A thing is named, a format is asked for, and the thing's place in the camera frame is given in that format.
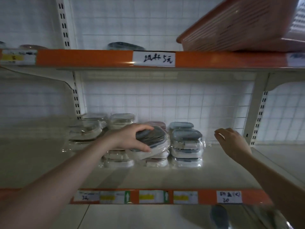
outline orange plastic basket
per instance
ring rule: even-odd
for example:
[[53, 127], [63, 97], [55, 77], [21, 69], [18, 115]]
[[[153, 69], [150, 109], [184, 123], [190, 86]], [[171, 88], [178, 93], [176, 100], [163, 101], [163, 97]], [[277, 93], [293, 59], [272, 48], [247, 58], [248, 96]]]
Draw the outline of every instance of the orange plastic basket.
[[185, 51], [305, 51], [305, 0], [225, 0], [177, 42]]

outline price label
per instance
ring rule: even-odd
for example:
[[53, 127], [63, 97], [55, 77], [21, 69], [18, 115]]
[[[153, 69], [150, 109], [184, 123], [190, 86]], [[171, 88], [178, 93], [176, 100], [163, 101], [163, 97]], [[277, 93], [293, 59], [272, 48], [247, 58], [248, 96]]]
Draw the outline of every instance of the price label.
[[74, 195], [74, 201], [99, 201], [99, 191], [77, 191]]
[[125, 204], [125, 191], [101, 191], [101, 204]]
[[217, 202], [221, 204], [242, 203], [241, 191], [217, 191]]
[[305, 53], [287, 53], [288, 67], [305, 67]]
[[37, 50], [2, 50], [1, 65], [35, 65]]
[[175, 67], [176, 53], [158, 51], [134, 51], [132, 55], [134, 66], [167, 66]]
[[139, 191], [139, 203], [169, 203], [167, 191]]
[[173, 192], [174, 204], [198, 204], [197, 191], [174, 191]]

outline forearm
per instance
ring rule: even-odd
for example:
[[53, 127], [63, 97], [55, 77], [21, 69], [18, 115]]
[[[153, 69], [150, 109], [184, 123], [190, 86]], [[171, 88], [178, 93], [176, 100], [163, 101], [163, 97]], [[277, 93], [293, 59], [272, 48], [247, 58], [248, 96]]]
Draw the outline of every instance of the forearm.
[[303, 189], [250, 154], [241, 153], [237, 162], [254, 176], [277, 209], [282, 212], [295, 229], [304, 227], [305, 192]]
[[0, 211], [0, 228], [44, 227], [68, 203], [99, 159], [112, 146], [111, 138], [100, 138], [23, 188]]

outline hand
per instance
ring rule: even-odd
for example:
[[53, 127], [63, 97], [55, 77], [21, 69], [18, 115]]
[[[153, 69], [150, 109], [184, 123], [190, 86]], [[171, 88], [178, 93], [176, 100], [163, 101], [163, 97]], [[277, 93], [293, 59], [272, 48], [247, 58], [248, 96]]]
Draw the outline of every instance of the hand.
[[127, 125], [120, 130], [117, 130], [109, 135], [109, 139], [113, 141], [115, 148], [123, 149], [139, 149], [143, 152], [149, 152], [150, 147], [135, 138], [135, 133], [142, 130], [154, 130], [154, 127], [144, 124]]
[[215, 130], [214, 136], [219, 141], [225, 153], [236, 162], [238, 162], [240, 155], [252, 154], [246, 140], [231, 128], [217, 129]]

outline orange shelf edge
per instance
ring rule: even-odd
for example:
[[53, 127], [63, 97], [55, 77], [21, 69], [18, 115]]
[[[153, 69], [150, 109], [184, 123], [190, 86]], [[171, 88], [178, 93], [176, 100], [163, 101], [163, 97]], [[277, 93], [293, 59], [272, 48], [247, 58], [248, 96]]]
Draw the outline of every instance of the orange shelf edge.
[[[0, 201], [6, 200], [13, 197], [20, 189], [0, 189]], [[139, 204], [139, 189], [94, 189], [94, 188], [81, 188], [79, 190], [87, 191], [130, 191], [130, 201], [132, 204]], [[258, 189], [202, 189], [202, 190], [170, 190], [161, 189], [162, 191], [167, 191], [169, 194], [169, 203], [173, 204], [173, 192], [174, 191], [197, 191], [198, 192], [198, 204], [201, 205], [215, 205], [217, 203], [216, 191], [241, 191], [242, 192], [242, 202], [247, 205], [271, 205], [272, 201], [269, 196], [263, 191]], [[70, 204], [100, 204], [98, 201], [74, 201], [74, 198], [70, 200]]]
[[[36, 66], [65, 68], [139, 67], [132, 63], [133, 51], [38, 50]], [[288, 67], [279, 52], [176, 52], [176, 68], [238, 69]]]

